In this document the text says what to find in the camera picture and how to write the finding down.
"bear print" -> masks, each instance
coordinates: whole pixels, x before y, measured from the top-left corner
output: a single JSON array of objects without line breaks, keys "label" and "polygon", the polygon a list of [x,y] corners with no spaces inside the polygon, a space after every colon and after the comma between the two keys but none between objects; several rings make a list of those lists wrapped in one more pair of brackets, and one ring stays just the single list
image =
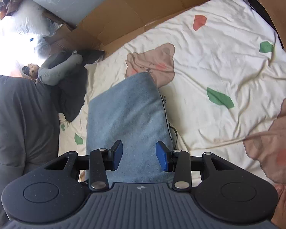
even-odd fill
[{"label": "bear print", "polygon": [[167,85],[175,76],[174,54],[175,47],[170,43],[165,43],[154,50],[143,53],[129,53],[126,60],[125,78],[139,72],[148,72],[158,88]]},{"label": "bear print", "polygon": [[286,184],[286,98],[268,131],[248,136],[243,144],[248,157],[259,161],[269,179]]}]

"blue fabric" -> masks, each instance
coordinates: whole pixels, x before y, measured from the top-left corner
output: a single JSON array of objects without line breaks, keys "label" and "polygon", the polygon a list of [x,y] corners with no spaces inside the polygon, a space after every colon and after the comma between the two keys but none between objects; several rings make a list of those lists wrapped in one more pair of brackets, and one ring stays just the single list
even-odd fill
[{"label": "blue fabric", "polygon": [[156,143],[173,150],[163,101],[149,73],[133,75],[89,103],[86,151],[110,149],[123,142],[123,156],[116,171],[106,171],[113,182],[156,183],[173,180],[156,157]]}]

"dark gray comforter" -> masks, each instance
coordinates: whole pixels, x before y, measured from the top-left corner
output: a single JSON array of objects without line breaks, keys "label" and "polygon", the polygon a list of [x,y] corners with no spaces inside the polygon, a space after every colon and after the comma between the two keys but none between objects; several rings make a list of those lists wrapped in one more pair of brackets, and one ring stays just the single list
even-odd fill
[{"label": "dark gray comforter", "polygon": [[57,157],[58,113],[46,87],[25,78],[0,76],[0,227],[7,184]]}]

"ribbed gray panel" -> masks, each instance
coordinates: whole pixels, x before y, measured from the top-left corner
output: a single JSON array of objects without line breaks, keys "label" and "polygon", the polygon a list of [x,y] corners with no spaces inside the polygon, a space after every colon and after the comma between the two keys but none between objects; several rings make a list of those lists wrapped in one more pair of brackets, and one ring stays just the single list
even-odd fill
[{"label": "ribbed gray panel", "polygon": [[6,229],[220,229],[276,228],[269,221],[237,226],[204,214],[187,193],[170,190],[165,183],[116,183],[104,193],[91,195],[70,218],[50,225],[27,225],[13,221]]}]

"white bed sheet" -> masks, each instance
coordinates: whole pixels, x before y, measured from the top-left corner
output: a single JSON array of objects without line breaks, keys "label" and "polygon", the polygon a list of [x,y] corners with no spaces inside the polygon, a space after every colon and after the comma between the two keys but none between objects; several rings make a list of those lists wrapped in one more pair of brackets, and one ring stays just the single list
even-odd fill
[{"label": "white bed sheet", "polygon": [[[268,131],[281,111],[286,53],[277,33],[244,1],[211,0],[192,8],[91,67],[79,116],[61,122],[60,153],[85,154],[88,102],[141,71],[153,72],[179,149],[192,156],[211,151],[273,183],[247,156],[243,140]],[[193,172],[193,185],[200,181]]]}]

